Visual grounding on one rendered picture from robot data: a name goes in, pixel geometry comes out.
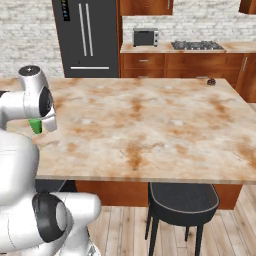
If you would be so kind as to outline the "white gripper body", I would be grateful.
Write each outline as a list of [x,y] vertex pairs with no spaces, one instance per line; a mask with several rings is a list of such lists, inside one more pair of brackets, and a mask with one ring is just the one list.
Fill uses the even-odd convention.
[[55,109],[51,108],[49,113],[45,117],[43,117],[41,121],[48,132],[55,131],[57,129]]

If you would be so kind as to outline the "wooden dining counter base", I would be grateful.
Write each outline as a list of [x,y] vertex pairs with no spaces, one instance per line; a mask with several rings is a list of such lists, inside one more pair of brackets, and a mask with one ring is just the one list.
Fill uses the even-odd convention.
[[[148,184],[146,182],[76,181],[78,192],[97,194],[103,206],[146,207],[148,205]],[[215,184],[219,195],[220,210],[233,210],[241,185]]]

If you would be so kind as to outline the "black double-door fridge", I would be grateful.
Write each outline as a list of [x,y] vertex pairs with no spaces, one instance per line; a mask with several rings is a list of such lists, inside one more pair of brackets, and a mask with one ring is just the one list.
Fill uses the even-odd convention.
[[52,0],[65,78],[117,78],[116,0]]

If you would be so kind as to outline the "grey toaster oven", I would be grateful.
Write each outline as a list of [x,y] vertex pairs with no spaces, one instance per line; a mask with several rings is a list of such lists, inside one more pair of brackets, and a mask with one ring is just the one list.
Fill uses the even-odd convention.
[[133,46],[158,46],[159,30],[157,28],[134,28]]

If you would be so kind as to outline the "wooden base cupboard run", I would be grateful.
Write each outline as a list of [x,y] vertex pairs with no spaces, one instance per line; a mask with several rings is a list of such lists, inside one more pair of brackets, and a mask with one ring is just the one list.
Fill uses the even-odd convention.
[[256,53],[122,53],[122,78],[224,78],[256,103]]

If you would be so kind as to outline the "black gas hob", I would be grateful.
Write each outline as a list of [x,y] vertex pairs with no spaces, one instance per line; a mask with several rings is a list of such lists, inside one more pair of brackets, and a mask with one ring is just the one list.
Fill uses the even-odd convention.
[[223,47],[213,41],[174,41],[171,43],[175,50],[223,50]]

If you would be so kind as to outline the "wooden wall cupboard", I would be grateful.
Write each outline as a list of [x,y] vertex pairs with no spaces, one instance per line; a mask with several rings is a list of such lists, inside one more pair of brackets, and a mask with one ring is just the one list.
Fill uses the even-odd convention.
[[239,12],[256,15],[256,0],[241,0]]
[[134,15],[171,15],[174,0],[120,0],[120,14]]

